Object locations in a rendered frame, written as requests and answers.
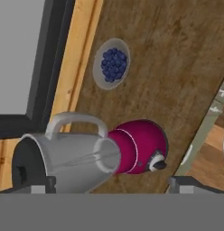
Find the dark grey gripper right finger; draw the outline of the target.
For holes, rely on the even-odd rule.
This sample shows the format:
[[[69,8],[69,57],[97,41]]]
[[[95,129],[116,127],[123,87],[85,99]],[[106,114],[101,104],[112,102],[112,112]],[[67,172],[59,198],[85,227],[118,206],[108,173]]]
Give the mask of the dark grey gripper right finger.
[[[224,190],[204,185],[192,176],[172,176],[169,179],[169,186],[169,192],[172,194],[224,194]]]

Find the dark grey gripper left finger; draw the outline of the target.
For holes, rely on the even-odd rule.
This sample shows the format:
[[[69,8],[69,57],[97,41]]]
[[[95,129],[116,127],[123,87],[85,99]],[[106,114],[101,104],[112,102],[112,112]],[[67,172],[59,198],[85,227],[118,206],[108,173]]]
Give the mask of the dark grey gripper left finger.
[[[56,178],[48,176],[26,182],[21,186],[13,186],[10,189],[1,190],[1,193],[54,194],[56,193],[55,185]]]

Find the black blender lid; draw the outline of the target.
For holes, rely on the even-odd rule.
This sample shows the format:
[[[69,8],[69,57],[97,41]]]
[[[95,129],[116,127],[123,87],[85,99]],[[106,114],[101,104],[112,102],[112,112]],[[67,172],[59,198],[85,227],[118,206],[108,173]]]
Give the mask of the black blender lid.
[[[22,186],[24,183],[45,176],[46,170],[37,143],[31,138],[25,137],[14,148],[12,159],[13,187]]]

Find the grey clear blender jar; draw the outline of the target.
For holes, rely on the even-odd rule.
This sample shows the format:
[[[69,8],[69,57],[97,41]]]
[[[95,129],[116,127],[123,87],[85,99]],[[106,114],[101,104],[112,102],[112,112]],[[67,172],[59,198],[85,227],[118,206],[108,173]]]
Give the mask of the grey clear blender jar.
[[[96,125],[98,131],[61,131],[63,125],[74,122]],[[109,179],[120,163],[119,148],[108,137],[107,126],[93,115],[63,112],[53,117],[44,134],[25,134],[21,140],[25,137],[37,143],[46,175],[56,178],[58,193],[88,193]]]

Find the magenta blender base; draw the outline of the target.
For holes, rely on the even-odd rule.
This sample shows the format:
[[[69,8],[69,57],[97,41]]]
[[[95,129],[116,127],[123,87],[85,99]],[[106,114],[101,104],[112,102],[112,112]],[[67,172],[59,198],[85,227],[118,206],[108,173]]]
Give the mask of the magenta blender base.
[[[156,122],[147,119],[125,122],[110,131],[108,137],[121,153],[116,174],[141,174],[166,168],[168,139]]]

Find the grey-green cupboard run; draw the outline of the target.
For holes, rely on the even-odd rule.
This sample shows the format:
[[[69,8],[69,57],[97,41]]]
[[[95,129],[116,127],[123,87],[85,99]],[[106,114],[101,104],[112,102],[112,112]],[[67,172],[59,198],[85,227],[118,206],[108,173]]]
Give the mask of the grey-green cupboard run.
[[[217,106],[224,108],[224,81],[219,88],[217,95],[215,96],[214,100],[212,101],[210,106]],[[203,118],[199,130],[197,131],[196,135],[194,136],[191,144],[193,145],[193,149],[191,151],[191,155],[189,156],[188,160],[184,165],[180,165],[178,170],[175,172],[173,176],[185,176],[185,173],[190,169],[192,166],[192,162],[195,160],[196,155],[199,153],[200,148],[205,143],[206,138],[209,135],[212,127],[215,125],[216,120],[221,115],[209,115],[208,112]]]

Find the grey bowl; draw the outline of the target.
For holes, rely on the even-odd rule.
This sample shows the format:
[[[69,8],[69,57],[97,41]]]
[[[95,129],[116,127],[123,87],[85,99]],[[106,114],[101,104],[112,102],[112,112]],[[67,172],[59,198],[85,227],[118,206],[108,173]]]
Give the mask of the grey bowl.
[[[119,50],[121,50],[126,56],[127,56],[127,67],[126,67],[126,71],[124,76],[120,79],[120,80],[116,80],[113,83],[110,82],[106,82],[105,78],[102,74],[102,70],[100,68],[100,63],[103,59],[102,55],[105,51],[107,51],[108,49],[111,48],[118,48]],[[123,82],[123,80],[126,78],[126,75],[129,71],[129,67],[130,67],[130,50],[128,49],[127,44],[118,38],[112,38],[107,40],[106,42],[104,42],[101,47],[98,49],[96,55],[95,55],[95,59],[94,59],[94,64],[93,64],[93,79],[95,80],[96,84],[105,90],[110,90],[113,88],[116,88],[119,84],[121,84]]]

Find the blueberries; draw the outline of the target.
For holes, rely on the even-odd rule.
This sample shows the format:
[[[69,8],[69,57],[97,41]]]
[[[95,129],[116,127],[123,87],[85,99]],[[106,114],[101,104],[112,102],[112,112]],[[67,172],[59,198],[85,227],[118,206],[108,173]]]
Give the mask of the blueberries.
[[[120,80],[126,71],[127,56],[118,48],[114,47],[105,51],[100,68],[106,82],[113,83]]]

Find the dark framed window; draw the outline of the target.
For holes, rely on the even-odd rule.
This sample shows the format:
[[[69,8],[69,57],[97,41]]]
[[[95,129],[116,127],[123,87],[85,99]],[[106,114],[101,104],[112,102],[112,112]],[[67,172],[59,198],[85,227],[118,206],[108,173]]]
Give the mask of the dark framed window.
[[[0,0],[0,140],[42,133],[75,0]]]

